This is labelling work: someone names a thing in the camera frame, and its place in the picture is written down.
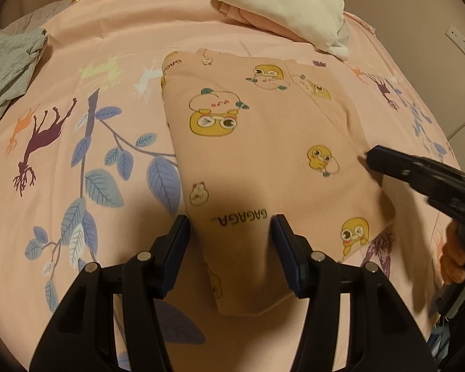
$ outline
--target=white cloth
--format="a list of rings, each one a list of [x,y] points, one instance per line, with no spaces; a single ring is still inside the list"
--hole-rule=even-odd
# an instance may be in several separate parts
[[[349,57],[348,33],[343,28],[345,0],[219,1],[274,21],[341,60]]]

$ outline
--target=black clamp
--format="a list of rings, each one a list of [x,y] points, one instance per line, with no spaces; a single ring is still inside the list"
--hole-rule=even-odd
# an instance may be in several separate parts
[[[312,251],[284,215],[273,217],[271,233],[288,286],[310,298],[291,372],[332,371],[344,293],[351,297],[350,341],[340,372],[437,372],[412,315],[375,263],[348,266]]]
[[[427,202],[459,223],[458,237],[465,249],[465,173],[425,157],[403,154],[376,146],[367,153],[374,171],[407,182],[427,196]],[[433,307],[440,315],[453,318],[465,301],[465,280],[444,286]]]
[[[172,290],[190,235],[178,216],[168,235],[125,264],[88,263],[62,299],[38,344],[30,372],[124,372],[117,366],[113,295],[122,294],[133,372],[172,372],[154,299]]]

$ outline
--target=pink bedsheet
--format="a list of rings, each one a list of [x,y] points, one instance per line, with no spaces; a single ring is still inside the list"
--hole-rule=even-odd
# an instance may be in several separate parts
[[[211,0],[82,0],[45,25],[48,47],[30,89],[0,122],[0,336],[23,365],[85,262],[125,262],[184,213],[160,91],[161,65],[172,51],[324,66],[352,98],[368,144],[458,166],[376,37],[347,21],[348,63],[239,24]],[[378,263],[428,335],[448,219],[401,182],[385,178],[383,187],[395,222],[345,262]],[[219,314],[192,239],[176,287],[157,309],[177,372],[284,372],[306,306],[290,298],[259,317]],[[120,334],[117,344],[124,361]],[[339,367],[346,345],[339,343]]]

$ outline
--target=gray garment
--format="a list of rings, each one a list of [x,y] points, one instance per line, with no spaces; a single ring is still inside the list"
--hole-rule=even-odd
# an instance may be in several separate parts
[[[10,101],[24,95],[47,45],[45,29],[0,34],[0,119]]]

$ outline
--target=wall socket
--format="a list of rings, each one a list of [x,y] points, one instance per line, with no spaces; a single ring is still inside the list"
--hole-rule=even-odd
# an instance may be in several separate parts
[[[456,46],[459,47],[463,54],[465,54],[465,38],[453,27],[453,25],[450,25],[446,31],[446,35],[453,41]]]

